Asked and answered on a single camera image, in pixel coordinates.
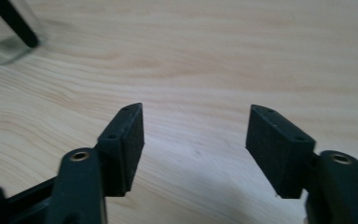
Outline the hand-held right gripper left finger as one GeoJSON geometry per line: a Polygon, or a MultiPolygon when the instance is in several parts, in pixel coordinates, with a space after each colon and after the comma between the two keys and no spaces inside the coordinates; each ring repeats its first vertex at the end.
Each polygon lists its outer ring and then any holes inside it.
{"type": "Polygon", "coordinates": [[[100,153],[104,194],[124,197],[131,190],[145,145],[143,105],[121,108],[97,139],[100,153]]]}

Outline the black stick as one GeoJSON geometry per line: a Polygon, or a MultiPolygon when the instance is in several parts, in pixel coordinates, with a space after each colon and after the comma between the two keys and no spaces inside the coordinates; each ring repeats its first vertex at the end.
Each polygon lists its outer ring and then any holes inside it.
{"type": "Polygon", "coordinates": [[[35,32],[9,0],[0,0],[0,18],[29,48],[39,45],[35,32]]]}

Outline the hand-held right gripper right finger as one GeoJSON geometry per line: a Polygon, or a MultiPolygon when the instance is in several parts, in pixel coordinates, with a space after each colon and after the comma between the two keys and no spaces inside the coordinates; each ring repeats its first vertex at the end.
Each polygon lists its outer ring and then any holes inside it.
{"type": "Polygon", "coordinates": [[[316,141],[277,111],[251,105],[245,148],[276,193],[299,199],[316,141]]]}

